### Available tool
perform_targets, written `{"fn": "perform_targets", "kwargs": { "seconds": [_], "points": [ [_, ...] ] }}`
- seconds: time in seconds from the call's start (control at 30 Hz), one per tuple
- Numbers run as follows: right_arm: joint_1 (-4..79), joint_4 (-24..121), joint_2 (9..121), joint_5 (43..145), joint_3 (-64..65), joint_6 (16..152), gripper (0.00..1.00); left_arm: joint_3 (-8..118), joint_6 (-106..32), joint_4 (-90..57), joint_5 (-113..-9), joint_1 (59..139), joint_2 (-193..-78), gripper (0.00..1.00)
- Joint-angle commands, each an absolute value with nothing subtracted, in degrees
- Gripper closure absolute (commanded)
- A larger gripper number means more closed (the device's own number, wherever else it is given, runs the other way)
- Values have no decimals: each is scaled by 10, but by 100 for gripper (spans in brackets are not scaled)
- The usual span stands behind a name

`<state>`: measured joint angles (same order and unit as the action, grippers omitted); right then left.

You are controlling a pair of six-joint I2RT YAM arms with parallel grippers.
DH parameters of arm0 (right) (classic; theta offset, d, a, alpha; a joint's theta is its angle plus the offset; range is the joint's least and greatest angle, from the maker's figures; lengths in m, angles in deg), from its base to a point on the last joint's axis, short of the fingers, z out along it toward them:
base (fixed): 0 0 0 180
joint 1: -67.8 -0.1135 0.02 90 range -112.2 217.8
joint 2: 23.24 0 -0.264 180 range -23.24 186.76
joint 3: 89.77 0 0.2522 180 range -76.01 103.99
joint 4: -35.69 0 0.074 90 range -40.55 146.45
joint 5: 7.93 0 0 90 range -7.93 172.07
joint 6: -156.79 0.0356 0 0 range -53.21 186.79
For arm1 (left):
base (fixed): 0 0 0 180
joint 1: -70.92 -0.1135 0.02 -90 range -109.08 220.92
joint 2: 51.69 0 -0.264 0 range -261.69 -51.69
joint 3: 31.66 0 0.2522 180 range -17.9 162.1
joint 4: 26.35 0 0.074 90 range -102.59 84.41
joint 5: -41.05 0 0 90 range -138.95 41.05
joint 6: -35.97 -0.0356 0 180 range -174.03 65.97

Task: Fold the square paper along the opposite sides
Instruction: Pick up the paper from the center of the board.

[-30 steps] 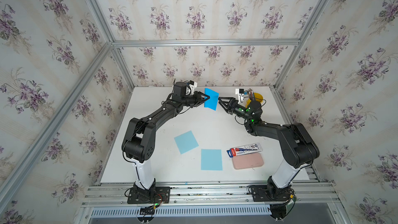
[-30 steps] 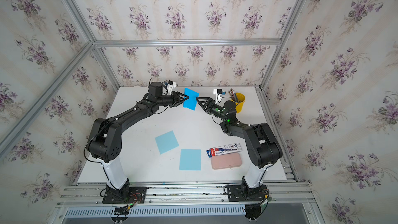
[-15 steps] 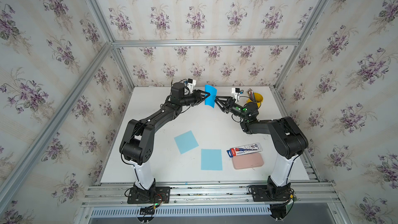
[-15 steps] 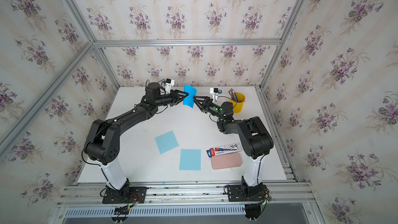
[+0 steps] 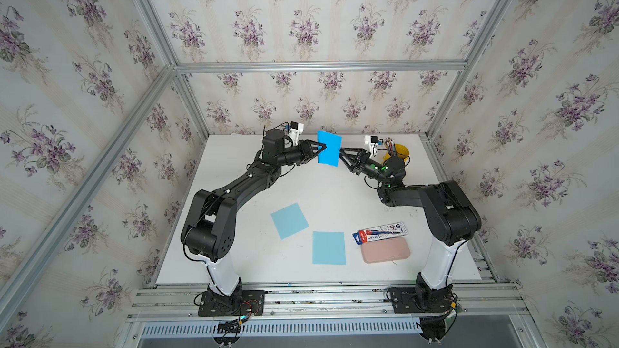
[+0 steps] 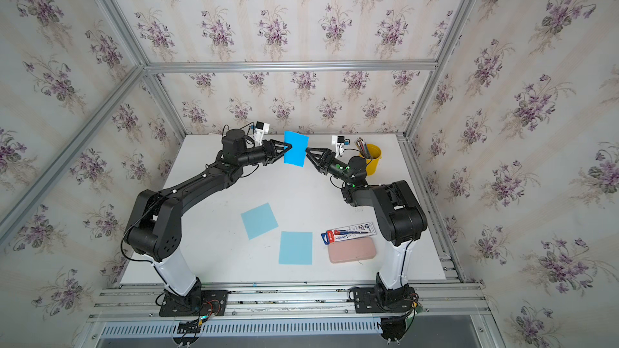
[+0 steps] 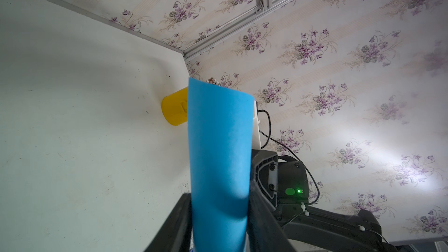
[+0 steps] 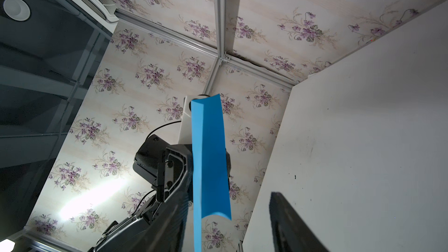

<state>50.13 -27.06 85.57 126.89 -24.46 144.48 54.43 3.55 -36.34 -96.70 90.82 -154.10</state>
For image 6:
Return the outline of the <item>bright blue square paper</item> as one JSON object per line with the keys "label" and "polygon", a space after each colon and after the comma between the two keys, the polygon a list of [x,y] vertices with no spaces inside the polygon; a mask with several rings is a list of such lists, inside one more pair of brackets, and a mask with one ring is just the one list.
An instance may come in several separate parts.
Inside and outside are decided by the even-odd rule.
{"label": "bright blue square paper", "polygon": [[306,148],[308,148],[309,137],[296,132],[286,131],[285,143],[292,146],[292,148],[285,153],[285,163],[303,168],[306,159]]}

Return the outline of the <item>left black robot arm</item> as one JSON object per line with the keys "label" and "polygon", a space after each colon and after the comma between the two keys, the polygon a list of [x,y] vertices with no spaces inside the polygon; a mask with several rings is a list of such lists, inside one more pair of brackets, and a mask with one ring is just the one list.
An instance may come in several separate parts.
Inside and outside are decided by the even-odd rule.
{"label": "left black robot arm", "polygon": [[256,143],[243,129],[229,130],[215,161],[198,175],[160,191],[146,189],[137,196],[122,242],[145,257],[143,261],[154,267],[169,294],[192,296],[201,285],[179,251],[185,212],[234,185],[245,167],[273,164],[292,148],[278,140]]}

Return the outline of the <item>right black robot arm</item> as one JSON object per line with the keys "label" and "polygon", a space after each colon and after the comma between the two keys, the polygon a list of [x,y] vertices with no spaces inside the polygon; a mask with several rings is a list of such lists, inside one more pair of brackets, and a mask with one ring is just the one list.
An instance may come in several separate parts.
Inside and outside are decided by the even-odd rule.
{"label": "right black robot arm", "polygon": [[408,284],[409,258],[415,243],[427,230],[427,217],[404,180],[388,185],[370,185],[367,161],[353,156],[346,163],[329,148],[307,148],[306,158],[323,175],[343,182],[343,200],[353,207],[371,207],[383,238],[392,244],[377,273],[375,294],[381,307],[393,307],[398,301],[412,300]]}

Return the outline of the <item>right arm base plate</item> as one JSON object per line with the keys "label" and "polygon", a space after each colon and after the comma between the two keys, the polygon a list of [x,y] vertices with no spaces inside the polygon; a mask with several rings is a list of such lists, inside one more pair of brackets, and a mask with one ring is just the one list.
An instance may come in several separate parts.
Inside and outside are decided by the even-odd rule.
{"label": "right arm base plate", "polygon": [[418,306],[419,295],[409,285],[398,289],[352,287],[348,300],[357,314],[407,314]]}

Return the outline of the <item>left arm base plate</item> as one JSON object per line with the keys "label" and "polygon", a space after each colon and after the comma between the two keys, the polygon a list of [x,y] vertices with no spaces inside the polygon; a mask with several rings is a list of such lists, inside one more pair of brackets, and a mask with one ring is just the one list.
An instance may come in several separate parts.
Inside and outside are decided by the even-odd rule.
{"label": "left arm base plate", "polygon": [[229,291],[202,290],[180,297],[164,291],[156,298],[160,317],[198,317],[224,315]]}

